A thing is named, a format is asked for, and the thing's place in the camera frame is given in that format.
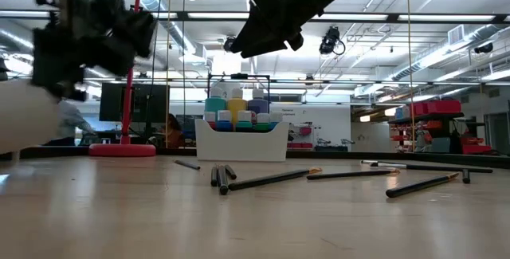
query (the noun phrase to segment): white storage caddy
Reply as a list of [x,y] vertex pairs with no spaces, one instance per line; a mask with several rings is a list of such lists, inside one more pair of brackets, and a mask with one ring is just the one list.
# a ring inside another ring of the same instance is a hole
[[267,133],[218,132],[205,120],[194,121],[198,160],[283,162],[287,155],[288,123]]

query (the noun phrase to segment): marker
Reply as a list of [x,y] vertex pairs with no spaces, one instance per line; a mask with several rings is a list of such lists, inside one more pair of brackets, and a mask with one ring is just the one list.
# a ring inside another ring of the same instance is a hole
[[362,160],[361,163],[369,163],[371,167],[393,167],[393,168],[406,168],[417,171],[458,171],[462,172],[467,169],[469,172],[478,173],[492,173],[492,169],[488,168],[466,168],[466,167],[437,167],[437,166],[423,166],[416,164],[405,163],[384,163],[375,160]]
[[462,182],[465,184],[471,183],[471,178],[469,177],[469,170],[467,169],[462,170]]
[[186,163],[186,162],[183,162],[182,160],[174,160],[174,163],[177,163],[179,165],[182,165],[184,167],[189,167],[189,168],[193,168],[194,170],[199,170],[200,167],[198,165],[195,165],[193,163]]
[[228,165],[228,164],[225,165],[225,171],[226,171],[226,174],[228,174],[231,179],[237,178],[236,173],[233,171],[233,169],[232,169],[232,167],[230,167],[230,165]]
[[345,178],[345,177],[358,177],[358,176],[373,176],[373,175],[398,175],[400,173],[399,170],[392,171],[358,171],[358,172],[344,172],[344,173],[335,173],[335,174],[326,174],[326,175],[309,175],[306,178],[309,180],[314,179],[336,179],[336,178]]
[[210,185],[218,186],[218,169],[216,168],[216,166],[214,166],[210,170]]
[[396,197],[404,195],[404,194],[408,194],[408,193],[422,190],[422,189],[425,189],[428,187],[436,186],[436,185],[439,185],[442,183],[447,183],[450,180],[455,179],[458,175],[459,175],[459,173],[457,172],[457,173],[454,173],[451,175],[442,175],[442,176],[435,177],[433,179],[427,179],[427,180],[423,180],[421,182],[414,182],[414,183],[411,183],[411,184],[408,184],[405,186],[395,187],[395,188],[386,190],[386,196],[389,198],[396,198]]
[[289,180],[289,179],[297,179],[299,177],[314,174],[314,173],[321,172],[321,171],[322,171],[322,169],[320,169],[318,167],[313,167],[313,168],[310,168],[307,170],[290,171],[290,172],[285,172],[285,173],[278,174],[278,175],[269,175],[269,176],[265,176],[265,177],[261,177],[261,178],[249,179],[249,180],[245,180],[242,182],[231,183],[231,184],[229,184],[229,189],[230,190],[241,190],[241,189],[245,189],[245,188],[261,186],[261,185],[280,182],[280,181]]
[[226,195],[227,192],[229,192],[229,181],[226,178],[224,166],[218,167],[218,186],[220,188],[221,195]]

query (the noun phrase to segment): table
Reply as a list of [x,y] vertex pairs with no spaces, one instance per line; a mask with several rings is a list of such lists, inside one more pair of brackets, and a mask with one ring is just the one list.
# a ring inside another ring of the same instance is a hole
[[[505,258],[510,171],[388,199],[386,188],[442,174],[307,182],[231,191],[195,158],[22,160],[0,177],[3,258]],[[358,160],[230,163],[239,179]]]

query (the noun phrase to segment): yellow bottle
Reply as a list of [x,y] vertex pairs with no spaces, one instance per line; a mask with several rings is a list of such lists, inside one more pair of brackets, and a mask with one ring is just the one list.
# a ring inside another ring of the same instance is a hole
[[248,102],[242,99],[242,90],[240,88],[232,90],[232,99],[227,101],[226,108],[232,113],[232,125],[235,127],[238,112],[245,111],[248,108]]

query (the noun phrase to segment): computer monitor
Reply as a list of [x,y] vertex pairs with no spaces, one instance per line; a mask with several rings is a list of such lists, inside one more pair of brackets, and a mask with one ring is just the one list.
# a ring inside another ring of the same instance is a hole
[[[126,84],[104,83],[101,89],[100,121],[121,121],[124,111]],[[134,84],[131,96],[131,121],[165,123],[167,119],[168,87],[155,84]],[[151,96],[147,118],[147,98]]]

